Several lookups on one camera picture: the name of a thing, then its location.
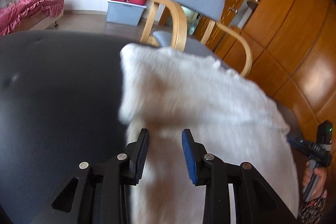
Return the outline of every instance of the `light blue storage bin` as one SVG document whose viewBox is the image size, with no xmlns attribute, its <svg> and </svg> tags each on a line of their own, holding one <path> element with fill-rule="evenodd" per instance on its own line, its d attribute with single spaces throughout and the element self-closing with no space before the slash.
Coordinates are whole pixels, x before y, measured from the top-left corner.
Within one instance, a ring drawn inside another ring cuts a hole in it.
<svg viewBox="0 0 336 224">
<path fill-rule="evenodd" d="M 106 22 L 137 26 L 143 11 L 147 8 L 137 4 L 109 0 Z"/>
</svg>

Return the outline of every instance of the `black cushion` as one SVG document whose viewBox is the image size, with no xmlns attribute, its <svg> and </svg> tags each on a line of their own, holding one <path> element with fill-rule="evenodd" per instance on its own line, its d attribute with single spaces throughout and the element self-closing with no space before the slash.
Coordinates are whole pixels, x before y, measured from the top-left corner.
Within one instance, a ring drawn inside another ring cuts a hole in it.
<svg viewBox="0 0 336 224">
<path fill-rule="evenodd" d="M 123 151 L 119 53 L 129 42 L 50 30 L 0 38 L 0 205 L 14 224 L 30 223 L 80 162 Z"/>
</svg>

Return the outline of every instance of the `person's hand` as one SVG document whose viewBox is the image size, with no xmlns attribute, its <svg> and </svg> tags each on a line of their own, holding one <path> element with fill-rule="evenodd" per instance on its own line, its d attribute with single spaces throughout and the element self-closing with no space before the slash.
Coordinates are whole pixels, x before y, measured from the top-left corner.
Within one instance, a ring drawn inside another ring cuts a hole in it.
<svg viewBox="0 0 336 224">
<path fill-rule="evenodd" d="M 317 182 L 317 185 L 313 191 L 313 194 L 311 195 L 310 201 L 319 198 L 322 193 L 323 193 L 323 186 L 326 182 L 327 178 L 327 169 L 326 168 L 315 168 L 314 173 L 319 177 L 319 181 Z M 302 186 L 306 187 L 308 183 L 310 182 L 310 177 L 309 177 L 309 168 L 306 168 L 304 172 L 304 177 L 302 180 Z"/>
</svg>

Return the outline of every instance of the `wooden shelf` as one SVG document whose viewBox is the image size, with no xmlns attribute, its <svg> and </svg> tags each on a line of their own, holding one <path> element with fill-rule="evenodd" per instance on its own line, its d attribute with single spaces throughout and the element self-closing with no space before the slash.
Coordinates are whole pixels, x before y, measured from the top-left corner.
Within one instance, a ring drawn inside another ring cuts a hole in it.
<svg viewBox="0 0 336 224">
<path fill-rule="evenodd" d="M 247 6 L 250 7 L 253 12 L 258 7 L 258 5 L 259 5 L 259 1 L 255 1 L 255 0 L 248 0 L 247 1 Z"/>
</svg>

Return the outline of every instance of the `bed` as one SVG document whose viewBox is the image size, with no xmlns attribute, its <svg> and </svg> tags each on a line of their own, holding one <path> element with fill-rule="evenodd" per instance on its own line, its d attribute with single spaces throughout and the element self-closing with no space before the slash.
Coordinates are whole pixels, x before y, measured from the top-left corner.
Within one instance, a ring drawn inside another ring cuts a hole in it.
<svg viewBox="0 0 336 224">
<path fill-rule="evenodd" d="M 19 0 L 0 9 L 0 37 L 9 33 L 43 30 L 63 16 L 64 0 Z"/>
</svg>

